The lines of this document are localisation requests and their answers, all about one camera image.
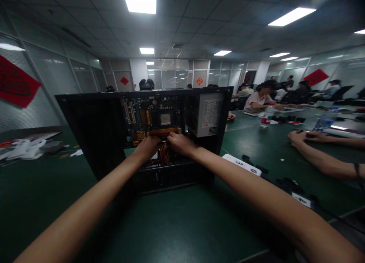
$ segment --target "white card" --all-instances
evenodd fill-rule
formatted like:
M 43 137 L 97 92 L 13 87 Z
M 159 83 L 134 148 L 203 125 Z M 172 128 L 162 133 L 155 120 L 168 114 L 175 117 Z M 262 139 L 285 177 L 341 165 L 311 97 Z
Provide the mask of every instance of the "white card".
M 246 169 L 247 171 L 250 171 L 251 173 L 253 173 L 257 176 L 261 176 L 261 174 L 262 174 L 261 170 L 257 169 L 256 167 L 253 167 L 252 165 L 250 165 L 238 158 L 235 158 L 229 154 L 225 154 L 223 156 L 223 158 L 234 163 L 235 165 L 238 165 L 239 167 Z
M 292 193 L 292 197 L 298 200 L 301 204 L 307 206 L 308 208 L 311 208 L 311 201 L 309 199 L 302 197 L 296 193 Z

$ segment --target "hand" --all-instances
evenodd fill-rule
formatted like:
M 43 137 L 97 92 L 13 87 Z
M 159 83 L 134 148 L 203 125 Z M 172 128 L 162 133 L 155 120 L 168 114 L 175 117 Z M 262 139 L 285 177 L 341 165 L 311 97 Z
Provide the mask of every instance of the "hand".
M 284 108 L 284 106 L 283 106 L 283 105 L 281 105 L 281 104 L 279 104 L 279 103 L 275 104 L 275 109 L 277 109 L 277 110 L 281 110 L 281 109 L 283 109 L 283 108 Z
M 314 138 L 306 138 L 306 140 L 310 140 L 310 141 L 326 143 L 326 142 L 330 142 L 333 139 L 330 136 L 326 136 L 326 135 L 324 135 L 320 132 L 316 132 L 316 131 L 310 132 L 308 134 L 315 136 Z
M 231 112 L 228 112 L 227 120 L 235 120 L 235 118 L 236 118 L 235 114 L 232 114 Z
M 198 146 L 193 143 L 187 136 L 170 132 L 167 140 L 171 144 L 172 149 L 180 155 L 190 156 Z
M 304 143 L 304 141 L 306 140 L 306 134 L 308 134 L 308 132 L 293 131 L 289 133 L 288 137 L 292 145 L 294 146 Z
M 134 150 L 131 156 L 137 157 L 142 163 L 149 160 L 156 154 L 162 140 L 155 136 L 146 137 Z

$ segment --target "fluorescent light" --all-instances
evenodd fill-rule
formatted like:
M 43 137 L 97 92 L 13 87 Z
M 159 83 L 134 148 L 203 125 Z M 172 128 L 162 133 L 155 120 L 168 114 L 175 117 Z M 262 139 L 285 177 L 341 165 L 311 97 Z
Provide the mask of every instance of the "fluorescent light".
M 332 125 L 331 128 L 336 128 L 336 129 L 340 129 L 340 130 L 346 130 L 347 129 L 347 128 L 344 128 L 344 127 L 334 126 L 334 125 Z
M 229 50 L 221 50 L 218 53 L 215 53 L 214 56 L 224 56 L 227 55 L 228 53 L 231 53 L 232 51 Z
M 288 14 L 285 14 L 284 16 L 280 17 L 279 19 L 269 23 L 268 25 L 285 26 L 304 16 L 307 16 L 308 14 L 311 14 L 314 11 L 316 11 L 316 10 L 312 9 L 312 8 L 296 8 L 293 11 L 289 12 Z
M 297 59 L 298 57 L 290 57 L 290 58 L 286 58 L 286 59 L 282 59 L 282 60 L 295 60 Z
M 14 50 L 14 51 L 25 51 L 25 49 L 22 49 L 17 46 L 13 46 L 11 44 L 0 44 L 0 48 L 6 49 L 6 50 Z
M 365 34 L 365 29 L 354 32 L 355 34 Z
M 156 0 L 125 0 L 129 12 L 156 14 Z
M 290 54 L 290 53 L 279 53 L 279 54 L 270 56 L 270 58 L 277 58 L 277 57 L 285 56 L 287 54 Z
M 141 54 L 154 54 L 154 48 L 140 48 Z
M 328 59 L 336 59 L 336 58 L 341 58 L 341 57 L 343 57 L 343 55 L 338 55 L 338 56 L 328 57 Z

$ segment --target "water bottle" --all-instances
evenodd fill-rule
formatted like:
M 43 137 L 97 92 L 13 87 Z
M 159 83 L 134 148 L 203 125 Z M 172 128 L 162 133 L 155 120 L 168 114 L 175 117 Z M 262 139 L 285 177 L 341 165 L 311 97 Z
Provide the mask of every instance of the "water bottle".
M 323 130 L 330 128 L 338 116 L 338 107 L 331 107 L 324 113 L 317 121 L 313 131 L 323 132 Z
M 270 103 L 269 107 L 266 108 L 265 113 L 261 119 L 261 128 L 268 128 L 275 113 L 275 103 Z

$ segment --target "power supply label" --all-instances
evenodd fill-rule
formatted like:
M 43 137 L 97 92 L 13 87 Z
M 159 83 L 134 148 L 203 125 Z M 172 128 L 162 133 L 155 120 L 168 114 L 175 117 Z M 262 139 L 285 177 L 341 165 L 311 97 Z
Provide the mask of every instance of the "power supply label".
M 204 101 L 203 128 L 217 126 L 221 101 L 222 100 Z

